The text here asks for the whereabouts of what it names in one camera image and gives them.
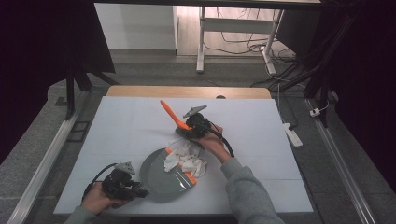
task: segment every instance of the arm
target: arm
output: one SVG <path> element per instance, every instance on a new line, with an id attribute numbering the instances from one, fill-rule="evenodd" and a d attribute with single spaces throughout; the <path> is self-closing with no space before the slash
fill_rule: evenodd
<path id="1" fill-rule="evenodd" d="M 248 167 L 242 167 L 236 158 L 232 158 L 223 143 L 213 133 L 196 139 L 204 148 L 215 155 L 222 163 L 221 171 L 227 178 L 226 190 L 231 210 L 239 223 L 283 224 L 277 216 L 271 199 Z"/>
<path id="2" fill-rule="evenodd" d="M 122 206 L 127 201 L 120 199 L 110 199 L 103 192 L 102 183 L 93 185 L 90 192 L 84 198 L 80 206 L 70 215 L 64 224 L 89 224 L 101 212 L 112 205 Z"/>

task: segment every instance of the wooden floor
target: wooden floor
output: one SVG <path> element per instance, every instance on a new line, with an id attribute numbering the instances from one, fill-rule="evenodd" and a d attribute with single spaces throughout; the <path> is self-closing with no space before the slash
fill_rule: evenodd
<path id="1" fill-rule="evenodd" d="M 199 43 L 199 8 L 198 7 L 177 7 L 178 15 L 178 34 L 177 34 L 177 55 L 179 56 L 196 56 Z M 232 7 L 206 7 L 205 16 L 207 18 L 227 18 L 227 19 L 250 19 L 270 21 L 274 16 L 272 9 L 257 8 L 232 8 Z M 259 48 L 249 51 L 249 46 L 265 44 L 268 35 L 260 34 L 239 34 L 239 33 L 221 33 L 205 32 L 204 42 L 205 55 L 207 56 L 238 56 L 238 57 L 262 57 L 258 52 Z M 286 49 L 280 42 L 273 45 L 275 51 Z"/>

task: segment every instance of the hand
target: hand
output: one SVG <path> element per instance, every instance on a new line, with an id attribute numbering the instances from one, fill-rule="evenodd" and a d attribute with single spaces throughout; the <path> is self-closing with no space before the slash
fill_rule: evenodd
<path id="1" fill-rule="evenodd" d="M 217 125 L 212 125 L 212 130 L 220 134 L 222 134 L 223 131 L 223 129 Z M 225 149 L 223 142 L 211 132 L 208 132 L 202 138 L 194 139 L 194 141 L 198 142 L 205 149 L 215 155 L 221 163 L 224 163 L 231 158 L 231 155 Z"/>
<path id="2" fill-rule="evenodd" d="M 110 199 L 107 197 L 103 192 L 102 183 L 97 182 L 93 185 L 87 196 L 85 196 L 81 206 L 98 215 L 110 206 L 123 206 L 126 203 L 128 203 L 126 200 Z"/>

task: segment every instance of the power strip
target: power strip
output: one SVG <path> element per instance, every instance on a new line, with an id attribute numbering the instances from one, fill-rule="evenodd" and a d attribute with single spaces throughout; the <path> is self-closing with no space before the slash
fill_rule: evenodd
<path id="1" fill-rule="evenodd" d="M 291 144 L 294 147 L 300 147 L 303 145 L 303 142 L 300 140 L 298 137 L 297 133 L 294 130 L 289 130 L 290 124 L 289 123 L 284 123 L 283 128 L 285 129 L 286 134 L 288 135 L 289 140 L 291 141 Z"/>

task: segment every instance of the white tabletop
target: white tabletop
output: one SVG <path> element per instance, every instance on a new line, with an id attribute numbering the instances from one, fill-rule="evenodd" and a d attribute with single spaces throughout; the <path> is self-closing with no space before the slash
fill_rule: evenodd
<path id="1" fill-rule="evenodd" d="M 86 186 L 110 163 L 131 161 L 137 173 L 133 180 L 139 181 L 144 159 L 179 138 L 160 100 L 181 119 L 191 107 L 207 105 L 201 113 L 224 128 L 235 157 L 264 184 L 276 211 L 313 211 L 274 100 L 104 97 L 55 214 L 72 213 Z M 231 214 L 219 161 L 207 151 L 200 156 L 208 162 L 206 173 L 185 193 L 172 200 L 149 195 L 107 212 L 122 216 Z"/>

